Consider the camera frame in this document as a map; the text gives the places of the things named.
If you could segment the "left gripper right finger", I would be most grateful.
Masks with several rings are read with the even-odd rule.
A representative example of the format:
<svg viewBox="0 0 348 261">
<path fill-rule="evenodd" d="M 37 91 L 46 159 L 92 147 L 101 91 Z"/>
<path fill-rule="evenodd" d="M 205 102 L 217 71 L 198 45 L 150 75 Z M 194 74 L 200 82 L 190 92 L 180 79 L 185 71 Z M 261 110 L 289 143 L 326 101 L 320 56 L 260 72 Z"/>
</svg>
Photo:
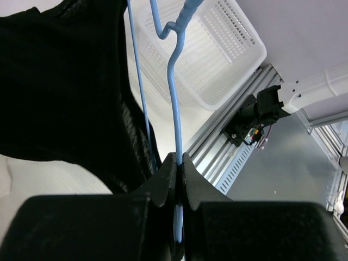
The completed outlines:
<svg viewBox="0 0 348 261">
<path fill-rule="evenodd" d="M 183 154 L 186 260 L 347 260 L 333 217 L 314 202 L 233 201 Z"/>
</svg>

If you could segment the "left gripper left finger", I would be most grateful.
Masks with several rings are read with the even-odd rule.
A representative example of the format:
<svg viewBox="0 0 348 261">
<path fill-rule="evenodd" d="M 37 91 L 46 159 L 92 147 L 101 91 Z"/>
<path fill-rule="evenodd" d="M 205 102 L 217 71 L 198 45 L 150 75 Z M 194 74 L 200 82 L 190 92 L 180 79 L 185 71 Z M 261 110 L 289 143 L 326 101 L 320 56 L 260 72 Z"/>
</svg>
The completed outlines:
<svg viewBox="0 0 348 261">
<path fill-rule="evenodd" d="M 17 211 L 1 260 L 174 260 L 174 153 L 128 194 L 40 195 Z"/>
</svg>

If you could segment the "black tank top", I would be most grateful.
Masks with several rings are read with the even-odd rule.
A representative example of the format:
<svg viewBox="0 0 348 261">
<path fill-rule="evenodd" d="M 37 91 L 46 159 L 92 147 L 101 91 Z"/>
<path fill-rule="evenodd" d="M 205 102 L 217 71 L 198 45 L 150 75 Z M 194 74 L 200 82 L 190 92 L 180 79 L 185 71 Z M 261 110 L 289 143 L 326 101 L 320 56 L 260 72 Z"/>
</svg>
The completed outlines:
<svg viewBox="0 0 348 261">
<path fill-rule="evenodd" d="M 129 84 L 126 1 L 63 1 L 1 18 L 1 154 L 61 160 L 115 193 L 161 166 Z"/>
</svg>

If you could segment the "light blue wire hanger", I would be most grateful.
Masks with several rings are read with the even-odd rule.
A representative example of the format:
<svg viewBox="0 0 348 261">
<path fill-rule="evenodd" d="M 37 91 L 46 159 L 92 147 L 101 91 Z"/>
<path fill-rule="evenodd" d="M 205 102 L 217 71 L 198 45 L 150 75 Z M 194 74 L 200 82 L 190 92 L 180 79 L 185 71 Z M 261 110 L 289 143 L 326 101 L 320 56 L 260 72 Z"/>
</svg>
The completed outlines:
<svg viewBox="0 0 348 261">
<path fill-rule="evenodd" d="M 181 116 L 179 111 L 178 96 L 177 96 L 177 90 L 176 90 L 175 79 L 174 79 L 174 68 L 175 68 L 175 63 L 178 60 L 184 47 L 186 28 L 190 20 L 192 19 L 192 16 L 194 15 L 196 10 L 202 3 L 203 3 L 202 1 L 185 1 L 176 21 L 175 22 L 170 21 L 165 25 L 165 27 L 162 27 L 160 17 L 159 17 L 157 2 L 150 1 L 154 27 L 155 27 L 158 38 L 160 38 L 161 40 L 166 39 L 170 31 L 175 32 L 177 35 L 176 47 L 173 53 L 171 54 L 168 65 L 167 65 L 167 82 L 169 86 L 169 92 L 170 92 L 170 98 L 171 98 L 171 104 L 172 104 L 172 113 L 173 113 L 173 124 L 175 129 L 175 148 L 176 148 L 176 165 L 177 165 L 176 182 L 178 183 L 182 180 L 181 166 L 183 164 L 183 145 L 182 145 Z M 127 9 L 128 9 L 130 31 L 131 31 L 132 42 L 133 42 L 136 71 L 138 75 L 139 89 L 140 89 L 140 95 L 141 95 L 141 101 L 142 101 L 142 108 L 143 108 L 144 118 L 145 118 L 146 133 L 147 133 L 148 142 L 149 142 L 152 166 L 153 166 L 153 169 L 155 170 L 156 166 L 155 166 L 155 161 L 154 161 L 155 157 L 154 157 L 153 147 L 151 142 L 150 123 L 148 120 L 145 92 L 144 92 L 144 87 L 142 83 L 141 66 L 139 62 L 138 47 L 137 47 L 137 42 L 135 37 L 135 26 L 134 26 L 130 1 L 127 2 Z"/>
</svg>

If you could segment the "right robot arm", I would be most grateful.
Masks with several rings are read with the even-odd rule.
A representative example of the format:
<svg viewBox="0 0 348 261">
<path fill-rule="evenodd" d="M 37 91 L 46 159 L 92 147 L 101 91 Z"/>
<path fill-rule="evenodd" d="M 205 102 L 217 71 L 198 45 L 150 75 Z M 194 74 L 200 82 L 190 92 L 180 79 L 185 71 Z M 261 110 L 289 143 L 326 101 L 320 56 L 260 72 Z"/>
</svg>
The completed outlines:
<svg viewBox="0 0 348 261">
<path fill-rule="evenodd" d="M 238 122 L 248 128 L 269 126 L 308 105 L 346 94 L 347 63 L 296 83 L 282 83 L 260 91 L 254 104 L 238 111 Z"/>
</svg>

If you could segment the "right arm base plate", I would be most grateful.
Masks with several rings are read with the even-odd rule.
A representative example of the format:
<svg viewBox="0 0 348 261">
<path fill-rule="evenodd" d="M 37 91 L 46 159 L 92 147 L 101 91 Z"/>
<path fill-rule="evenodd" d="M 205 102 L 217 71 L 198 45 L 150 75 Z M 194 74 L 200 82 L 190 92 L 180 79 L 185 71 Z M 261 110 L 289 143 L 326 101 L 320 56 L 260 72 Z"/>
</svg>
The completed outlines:
<svg viewBox="0 0 348 261">
<path fill-rule="evenodd" d="M 264 134 L 264 126 L 257 118 L 257 100 L 254 95 L 248 95 L 238 111 L 233 115 L 223 129 L 227 139 L 239 147 L 242 144 L 256 144 Z"/>
</svg>

